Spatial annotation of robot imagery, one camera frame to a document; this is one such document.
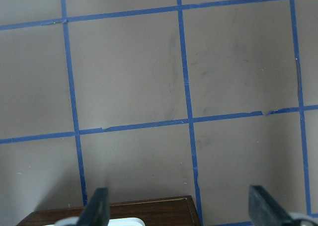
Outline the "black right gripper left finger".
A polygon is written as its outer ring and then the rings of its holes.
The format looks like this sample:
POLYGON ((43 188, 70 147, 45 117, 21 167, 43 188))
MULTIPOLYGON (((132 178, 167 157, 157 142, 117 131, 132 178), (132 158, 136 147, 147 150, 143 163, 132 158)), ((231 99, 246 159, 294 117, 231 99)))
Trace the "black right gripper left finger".
POLYGON ((107 226, 110 220, 110 205, 107 188, 97 188, 81 213, 78 226, 107 226))

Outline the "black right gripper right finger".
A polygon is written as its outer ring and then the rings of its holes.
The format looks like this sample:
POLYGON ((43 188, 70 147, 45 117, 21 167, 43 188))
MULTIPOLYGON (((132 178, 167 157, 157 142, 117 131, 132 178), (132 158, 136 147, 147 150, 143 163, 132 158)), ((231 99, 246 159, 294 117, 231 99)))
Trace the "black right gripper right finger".
POLYGON ((260 185, 250 185, 248 215, 254 226, 292 226, 291 216, 260 185))

